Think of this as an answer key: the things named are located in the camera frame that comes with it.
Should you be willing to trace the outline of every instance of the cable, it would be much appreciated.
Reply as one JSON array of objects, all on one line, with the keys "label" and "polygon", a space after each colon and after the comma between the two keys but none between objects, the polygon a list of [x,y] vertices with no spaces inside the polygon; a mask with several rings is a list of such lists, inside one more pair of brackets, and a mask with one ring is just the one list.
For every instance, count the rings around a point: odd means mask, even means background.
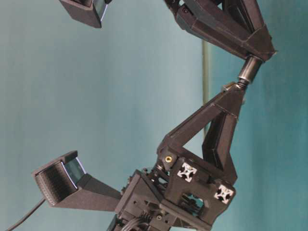
[{"label": "cable", "polygon": [[12,231],[17,228],[20,224],[22,224],[29,216],[31,216],[43,203],[45,202],[45,198],[41,199],[34,208],[32,208],[23,218],[21,218],[16,224],[12,225],[6,231]]}]

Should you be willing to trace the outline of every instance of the bolt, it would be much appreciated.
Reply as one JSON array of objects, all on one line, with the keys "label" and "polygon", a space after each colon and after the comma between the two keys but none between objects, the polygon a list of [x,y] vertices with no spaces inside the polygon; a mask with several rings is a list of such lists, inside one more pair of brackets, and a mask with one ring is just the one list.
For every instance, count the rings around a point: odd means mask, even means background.
[{"label": "bolt", "polygon": [[172,157],[171,156],[166,156],[165,161],[167,163],[170,163],[172,161]]}]

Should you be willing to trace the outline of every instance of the wire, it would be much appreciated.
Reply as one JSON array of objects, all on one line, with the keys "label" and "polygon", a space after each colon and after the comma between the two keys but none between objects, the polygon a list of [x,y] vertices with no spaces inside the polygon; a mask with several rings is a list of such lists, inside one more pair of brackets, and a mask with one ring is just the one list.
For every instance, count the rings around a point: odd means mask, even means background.
[{"label": "wire", "polygon": [[22,224],[29,216],[31,216],[43,203],[45,202],[45,198],[41,199],[34,208],[32,208],[23,218],[21,218],[16,224],[12,225],[6,231],[12,231],[17,228],[20,224]]}]

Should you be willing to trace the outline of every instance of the robotic arm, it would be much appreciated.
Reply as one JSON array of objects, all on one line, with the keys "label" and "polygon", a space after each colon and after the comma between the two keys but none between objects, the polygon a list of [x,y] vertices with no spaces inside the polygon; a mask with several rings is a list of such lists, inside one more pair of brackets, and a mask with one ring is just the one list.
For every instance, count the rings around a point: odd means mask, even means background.
[{"label": "robotic arm", "polygon": [[[60,2],[73,19],[100,28],[111,1]],[[115,211],[108,231],[211,230],[236,195],[233,185],[237,175],[230,147],[246,88],[276,52],[256,0],[165,3],[182,29],[246,61],[239,81],[224,86],[170,131],[157,149],[154,167],[136,170],[121,192],[86,173],[77,151],[32,173],[51,207]],[[200,158],[183,146],[209,124]]]}]

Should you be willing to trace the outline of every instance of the teal backdrop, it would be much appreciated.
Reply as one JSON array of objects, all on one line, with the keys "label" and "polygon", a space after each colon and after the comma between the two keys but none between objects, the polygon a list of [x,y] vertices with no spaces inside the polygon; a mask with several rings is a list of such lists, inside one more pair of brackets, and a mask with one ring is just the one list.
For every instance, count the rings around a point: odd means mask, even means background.
[{"label": "teal backdrop", "polygon": [[[308,230],[308,1],[258,0],[278,53],[249,86],[231,155],[237,195],[214,231]],[[209,95],[244,62],[209,46]]]},{"label": "teal backdrop", "polygon": [[[30,173],[78,150],[121,190],[202,104],[202,43],[161,0],[115,0],[103,30],[58,0],[0,4],[0,230],[42,197]],[[190,143],[201,149],[202,134]],[[101,231],[113,213],[42,206],[19,231]]]},{"label": "teal backdrop", "polygon": [[[279,52],[247,90],[231,148],[237,196],[213,231],[304,231],[308,2],[258,2]],[[114,0],[103,27],[71,20],[57,0],[1,3],[0,229],[41,198],[34,169],[78,150],[91,175],[120,190],[201,106],[201,40],[176,25],[162,0]],[[209,97],[244,63],[212,45],[205,59]],[[200,154],[202,138],[188,148]],[[17,230],[106,230],[112,216],[44,204]]]}]

